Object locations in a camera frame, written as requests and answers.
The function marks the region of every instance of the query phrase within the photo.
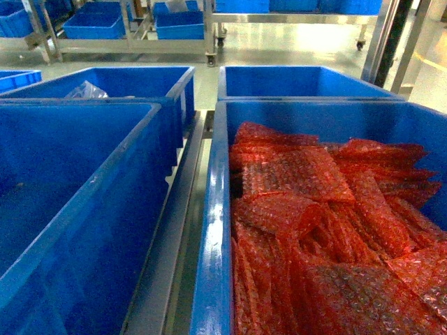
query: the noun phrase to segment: shiny floor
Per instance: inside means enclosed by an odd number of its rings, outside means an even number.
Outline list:
[[[440,23],[434,42],[420,72],[410,101],[447,112],[447,29]],[[228,36],[219,50],[218,65],[281,64],[324,65],[343,73],[360,77],[367,47],[356,49],[359,26],[328,24],[227,24]],[[369,27],[366,39],[372,37]],[[386,88],[390,87],[397,69],[390,70]],[[208,68],[205,56],[130,55],[130,54],[66,54],[64,63],[46,65],[38,51],[0,54],[3,69],[35,68],[42,70],[44,80],[90,66],[192,65],[196,72],[196,108],[213,109],[217,95],[219,67]]]

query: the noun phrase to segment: metal shelf rack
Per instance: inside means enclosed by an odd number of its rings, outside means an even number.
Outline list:
[[[65,37],[63,31],[56,31],[54,46],[60,55],[74,53],[130,53],[130,54],[203,54],[203,40],[154,40],[149,39],[153,31],[153,20],[146,14],[137,31],[131,31],[126,0],[121,0],[122,17],[126,29],[126,37],[121,40],[74,40]]]
[[[374,25],[376,15],[339,15],[339,14],[303,14],[303,13],[268,13],[268,14],[229,14],[215,13],[215,0],[204,0],[206,55],[208,66],[216,64],[217,46],[224,46],[226,37],[225,23],[275,23],[275,24],[356,24],[362,26],[357,48],[365,45],[365,32],[368,25]]]
[[[148,11],[135,28],[135,22],[129,22],[127,0],[119,0],[126,36],[121,40],[72,40],[67,39],[61,23],[53,25],[45,9],[45,0],[41,0],[45,22],[48,30],[44,31],[38,18],[36,7],[31,0],[22,0],[30,17],[34,32],[25,38],[0,38],[0,50],[22,51],[41,46],[46,62],[53,59],[63,60],[63,54],[73,53],[130,53],[130,54],[205,54],[208,66],[216,65],[217,46],[224,46],[226,37],[225,23],[275,23],[275,24],[355,24],[362,26],[357,48],[365,45],[367,25],[377,23],[376,30],[389,29],[386,22],[377,20],[371,15],[338,15],[338,14],[302,14],[302,13],[268,13],[268,14],[225,14],[215,13],[215,0],[203,0],[205,40],[157,40],[153,36],[154,19],[150,11],[150,0],[147,0]],[[383,0],[382,12],[388,13],[391,0]]]
[[[34,3],[33,0],[22,0],[22,3],[34,31],[28,36],[21,38],[0,38],[0,50],[23,52],[40,47],[42,58],[50,64],[58,58],[58,56],[53,52],[50,43],[54,33],[53,26],[56,29],[60,29],[64,20],[66,20],[68,16],[63,16],[54,24],[47,25],[47,29],[45,30],[36,10],[36,6],[40,6],[42,13],[44,14],[45,21],[51,22],[45,8],[45,0],[41,0],[39,3]]]

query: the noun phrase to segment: steel shelf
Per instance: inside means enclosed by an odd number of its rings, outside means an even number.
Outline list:
[[[279,23],[279,24],[359,24],[373,25],[377,16],[338,14],[221,14],[213,13],[215,23]]]

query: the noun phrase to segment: metal rail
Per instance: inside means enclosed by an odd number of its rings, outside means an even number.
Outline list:
[[[206,111],[198,112],[147,256],[140,283],[124,323],[125,335],[163,334],[170,304],[176,301],[173,286],[182,268],[180,249],[191,222],[187,214],[196,179]]]

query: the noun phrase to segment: metal pole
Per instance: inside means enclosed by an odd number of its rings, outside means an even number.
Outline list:
[[[121,14],[122,14],[122,17],[123,17],[124,28],[126,29],[127,48],[130,49],[131,48],[131,41],[132,41],[133,37],[132,37],[130,23],[129,23],[129,17],[128,17],[128,13],[127,13],[127,1],[126,0],[121,0],[120,4],[121,4]]]
[[[447,0],[421,0],[391,91],[409,96],[446,9]]]
[[[374,83],[376,80],[400,1],[402,0],[383,0],[363,68],[362,79],[364,81]]]
[[[62,53],[61,53],[61,50],[59,48],[59,41],[57,40],[57,35],[56,35],[57,32],[55,31],[55,29],[53,27],[53,24],[51,22],[50,16],[48,15],[47,8],[45,7],[45,0],[43,0],[41,2],[41,10],[42,10],[42,13],[43,13],[43,17],[45,18],[45,23],[47,24],[47,30],[50,32],[50,36],[51,36],[51,39],[53,41],[53,45],[54,45],[54,50],[56,52],[56,56],[57,56],[59,61],[63,61]]]
[[[37,14],[36,6],[34,5],[34,0],[22,0],[22,3],[26,12],[28,13],[29,21],[31,22],[33,30],[38,36],[39,43],[43,44],[43,50],[42,50],[43,60],[51,64],[52,54],[50,46],[48,45],[47,35],[43,30],[41,19]]]
[[[205,55],[208,58],[208,66],[214,66],[216,62],[216,43],[214,41],[214,0],[203,0],[204,26],[205,26]]]

